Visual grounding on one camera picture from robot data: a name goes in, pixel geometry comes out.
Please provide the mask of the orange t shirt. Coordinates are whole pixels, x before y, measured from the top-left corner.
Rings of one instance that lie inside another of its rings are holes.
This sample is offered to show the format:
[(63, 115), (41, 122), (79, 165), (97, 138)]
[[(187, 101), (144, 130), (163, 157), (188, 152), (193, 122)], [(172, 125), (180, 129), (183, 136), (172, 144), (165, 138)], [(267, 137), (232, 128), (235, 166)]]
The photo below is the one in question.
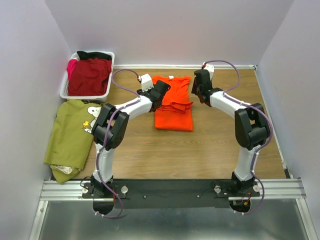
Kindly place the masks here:
[(170, 85), (162, 105), (154, 113), (154, 125), (157, 130), (187, 131), (194, 130), (192, 118), (193, 102), (189, 98), (190, 76), (163, 77), (153, 76), (152, 82), (162, 81)]

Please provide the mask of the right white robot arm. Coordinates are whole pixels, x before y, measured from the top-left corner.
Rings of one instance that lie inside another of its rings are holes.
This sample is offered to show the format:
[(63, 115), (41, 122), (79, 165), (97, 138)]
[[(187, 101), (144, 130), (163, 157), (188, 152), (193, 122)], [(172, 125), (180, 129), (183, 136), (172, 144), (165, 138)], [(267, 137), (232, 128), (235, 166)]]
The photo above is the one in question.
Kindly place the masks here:
[(220, 179), (214, 183), (218, 196), (241, 196), (252, 193), (254, 171), (259, 152), (271, 136), (264, 107), (259, 104), (242, 102), (212, 86), (212, 73), (207, 69), (194, 72), (191, 93), (198, 96), (202, 104), (223, 111), (234, 119), (234, 132), (240, 146), (238, 161), (230, 179)]

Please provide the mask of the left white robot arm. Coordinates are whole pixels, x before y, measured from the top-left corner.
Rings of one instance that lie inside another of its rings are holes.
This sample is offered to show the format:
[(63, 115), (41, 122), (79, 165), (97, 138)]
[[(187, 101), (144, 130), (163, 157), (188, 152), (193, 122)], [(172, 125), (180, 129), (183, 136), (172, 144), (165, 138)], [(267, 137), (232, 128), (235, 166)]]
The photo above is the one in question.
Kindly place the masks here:
[(113, 178), (115, 149), (123, 141), (129, 121), (160, 108), (170, 88), (169, 84), (159, 80), (151, 89), (135, 92), (136, 98), (131, 101), (103, 106), (91, 133), (96, 146), (95, 169), (90, 178), (93, 195), (99, 198), (115, 195), (108, 183)]

